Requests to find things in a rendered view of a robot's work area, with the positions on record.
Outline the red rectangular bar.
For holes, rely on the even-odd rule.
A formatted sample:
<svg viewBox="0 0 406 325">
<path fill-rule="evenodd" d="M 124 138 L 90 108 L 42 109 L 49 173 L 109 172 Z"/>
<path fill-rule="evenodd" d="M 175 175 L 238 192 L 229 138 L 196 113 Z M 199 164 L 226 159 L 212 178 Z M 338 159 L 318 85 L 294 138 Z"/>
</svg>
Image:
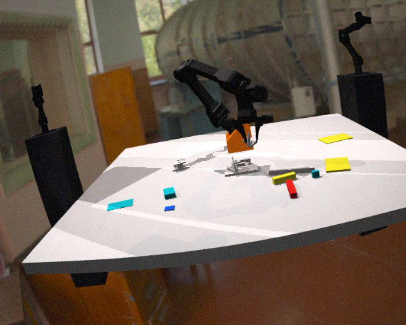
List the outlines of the red rectangular bar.
<svg viewBox="0 0 406 325">
<path fill-rule="evenodd" d="M 294 184 L 292 183 L 292 179 L 286 180 L 286 186 L 290 193 L 290 198 L 291 199 L 297 198 L 296 188 L 294 187 Z"/>
</svg>

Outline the yellow rectangular block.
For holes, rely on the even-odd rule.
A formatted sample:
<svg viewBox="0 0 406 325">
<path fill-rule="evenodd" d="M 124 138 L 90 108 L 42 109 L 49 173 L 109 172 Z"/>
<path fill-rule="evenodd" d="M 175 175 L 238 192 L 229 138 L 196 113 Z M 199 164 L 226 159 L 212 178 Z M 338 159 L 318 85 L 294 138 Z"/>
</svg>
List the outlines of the yellow rectangular block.
<svg viewBox="0 0 406 325">
<path fill-rule="evenodd" d="M 276 184 L 279 184 L 279 183 L 284 183 L 284 182 L 286 182 L 286 180 L 289 180 L 289 179 L 295 180 L 296 179 L 296 173 L 291 172 L 291 173 L 286 173 L 286 174 L 283 174 L 283 175 L 278 175 L 278 176 L 272 177 L 272 183 L 274 185 L 276 185 Z"/>
</svg>

